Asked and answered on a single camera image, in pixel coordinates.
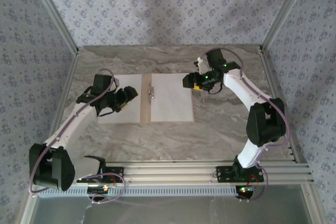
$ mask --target wall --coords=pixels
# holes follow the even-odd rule
[[[336,223],[336,0],[297,0],[270,48],[330,223]]]
[[[53,0],[78,46],[261,44],[283,0]]]
[[[72,59],[40,0],[0,0],[0,223],[28,182],[28,150],[48,136]]]

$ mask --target marble surface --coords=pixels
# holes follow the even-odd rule
[[[101,68],[110,68],[114,74],[194,72],[197,70],[193,61],[211,48],[213,46],[80,49],[63,120]],[[246,76],[263,92],[270,93],[257,47],[229,48],[243,58]],[[224,51],[223,55],[228,61],[235,60],[229,52]],[[72,158],[95,155],[107,161],[232,160],[247,140],[247,109],[228,88],[216,95],[196,90],[192,94],[193,123],[97,125],[93,122],[78,143],[68,146],[68,151]],[[278,148],[267,152],[264,158],[290,156],[287,148]]]

